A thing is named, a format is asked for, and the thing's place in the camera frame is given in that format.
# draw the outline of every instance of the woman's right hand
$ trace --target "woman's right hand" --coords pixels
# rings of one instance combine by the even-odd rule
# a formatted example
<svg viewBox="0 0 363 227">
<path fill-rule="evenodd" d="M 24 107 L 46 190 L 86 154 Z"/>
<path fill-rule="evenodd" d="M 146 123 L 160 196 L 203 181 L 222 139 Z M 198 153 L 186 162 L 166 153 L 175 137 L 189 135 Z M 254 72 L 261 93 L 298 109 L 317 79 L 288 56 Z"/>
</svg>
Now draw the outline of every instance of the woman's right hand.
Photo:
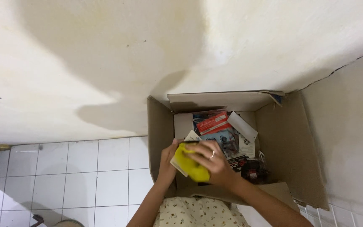
<svg viewBox="0 0 363 227">
<path fill-rule="evenodd" d="M 231 189 L 241 179 L 230 167 L 216 141 L 200 141 L 197 145 L 186 145 L 186 148 L 199 153 L 186 155 L 209 170 L 209 183 Z"/>
</svg>

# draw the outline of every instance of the white wall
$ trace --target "white wall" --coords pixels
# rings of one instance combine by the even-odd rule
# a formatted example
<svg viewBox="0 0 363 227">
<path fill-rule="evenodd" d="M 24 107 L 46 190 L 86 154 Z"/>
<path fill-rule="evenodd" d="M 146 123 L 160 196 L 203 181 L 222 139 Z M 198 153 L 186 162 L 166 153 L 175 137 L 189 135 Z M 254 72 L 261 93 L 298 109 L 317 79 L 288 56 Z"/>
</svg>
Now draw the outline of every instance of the white wall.
<svg viewBox="0 0 363 227">
<path fill-rule="evenodd" d="M 289 92 L 361 55 L 357 0 L 0 0 L 0 143 L 145 135 L 148 95 Z"/>
<path fill-rule="evenodd" d="M 363 57 L 303 94 L 330 202 L 363 215 Z"/>
</svg>

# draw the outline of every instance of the cardboard box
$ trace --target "cardboard box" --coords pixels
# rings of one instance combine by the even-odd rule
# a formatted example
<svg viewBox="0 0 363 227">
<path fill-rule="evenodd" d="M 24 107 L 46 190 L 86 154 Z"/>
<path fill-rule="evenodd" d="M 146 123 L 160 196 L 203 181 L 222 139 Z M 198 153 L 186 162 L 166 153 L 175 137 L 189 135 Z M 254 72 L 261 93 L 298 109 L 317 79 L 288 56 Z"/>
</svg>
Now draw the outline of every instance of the cardboard box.
<svg viewBox="0 0 363 227">
<path fill-rule="evenodd" d="M 313 136 L 300 92 L 242 91 L 171 94 L 171 109 L 148 97 L 148 147 L 154 181 L 159 173 L 161 151 L 174 138 L 174 114 L 227 109 L 236 111 L 258 131 L 255 146 L 267 160 L 270 178 L 279 183 L 257 185 L 295 210 L 294 203 L 328 209 Z M 198 186 L 189 177 L 176 174 L 167 197 L 195 195 L 247 205 L 238 196 L 214 185 Z"/>
</svg>

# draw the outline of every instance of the hand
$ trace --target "hand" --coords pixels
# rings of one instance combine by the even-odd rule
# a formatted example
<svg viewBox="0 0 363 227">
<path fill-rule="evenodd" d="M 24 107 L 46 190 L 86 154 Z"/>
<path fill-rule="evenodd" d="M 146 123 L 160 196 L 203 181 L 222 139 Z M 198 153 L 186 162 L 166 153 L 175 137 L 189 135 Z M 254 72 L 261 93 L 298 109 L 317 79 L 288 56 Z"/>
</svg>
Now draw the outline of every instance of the hand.
<svg viewBox="0 0 363 227">
<path fill-rule="evenodd" d="M 166 189 L 169 188 L 176 175 L 176 168 L 170 164 L 170 160 L 175 155 L 178 146 L 178 140 L 173 139 L 172 144 L 162 150 L 162 155 L 160 157 L 159 174 L 155 184 L 166 187 Z"/>
<path fill-rule="evenodd" d="M 187 149 L 197 153 L 186 154 L 207 168 L 211 174 L 209 183 L 230 189 L 241 177 L 230 167 L 224 153 L 216 141 L 200 141 L 197 145 L 187 145 Z"/>
</svg>

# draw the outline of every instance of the woman's left hand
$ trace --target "woman's left hand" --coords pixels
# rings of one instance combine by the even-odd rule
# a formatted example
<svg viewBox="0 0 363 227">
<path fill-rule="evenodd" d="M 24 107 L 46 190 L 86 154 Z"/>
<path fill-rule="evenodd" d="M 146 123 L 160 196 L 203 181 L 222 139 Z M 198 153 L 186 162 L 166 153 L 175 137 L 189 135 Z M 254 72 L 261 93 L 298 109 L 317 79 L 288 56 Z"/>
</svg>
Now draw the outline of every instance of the woman's left hand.
<svg viewBox="0 0 363 227">
<path fill-rule="evenodd" d="M 159 175 L 155 184 L 169 188 L 170 184 L 176 175 L 176 168 L 170 164 L 170 160 L 175 155 L 176 149 L 179 147 L 179 142 L 177 139 L 173 139 L 172 144 L 162 150 L 162 155 L 160 157 Z"/>
</svg>

